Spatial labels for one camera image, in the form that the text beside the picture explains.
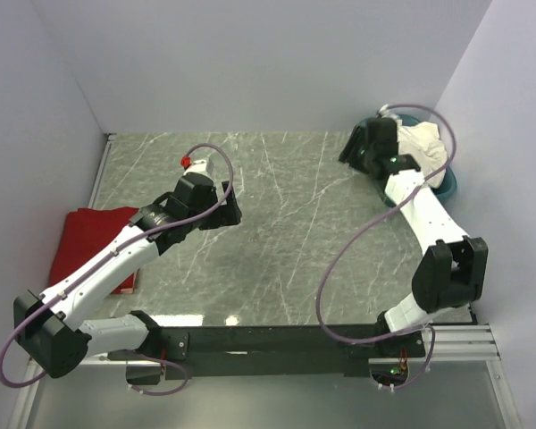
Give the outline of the white t shirt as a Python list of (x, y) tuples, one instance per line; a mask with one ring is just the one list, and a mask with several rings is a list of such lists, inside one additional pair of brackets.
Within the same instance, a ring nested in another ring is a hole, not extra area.
[(395, 121), (398, 125), (398, 154), (413, 157), (424, 177), (447, 162), (448, 151), (436, 123), (408, 120), (403, 114), (397, 115)]

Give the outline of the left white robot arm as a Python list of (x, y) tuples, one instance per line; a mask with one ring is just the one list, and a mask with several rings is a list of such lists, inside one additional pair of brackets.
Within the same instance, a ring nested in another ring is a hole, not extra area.
[(14, 301), (16, 342), (53, 378), (98, 353), (127, 349), (142, 359), (161, 357), (162, 328), (146, 313), (97, 321), (88, 316), (123, 281), (192, 231), (238, 225), (242, 213), (231, 181), (222, 189), (219, 196), (206, 175), (184, 173), (174, 190), (142, 206), (76, 272), (40, 295), (28, 291)]

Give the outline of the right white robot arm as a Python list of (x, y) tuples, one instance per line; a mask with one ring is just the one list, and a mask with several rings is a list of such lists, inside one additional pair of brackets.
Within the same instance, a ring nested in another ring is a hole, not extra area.
[(378, 316), (374, 346), (386, 357), (406, 345), (402, 332), (478, 300), (488, 246), (472, 238), (448, 214), (436, 194), (448, 174), (449, 155), (432, 122), (408, 125), (399, 116), (358, 123), (339, 161), (368, 175), (412, 229), (422, 259), (411, 291)]

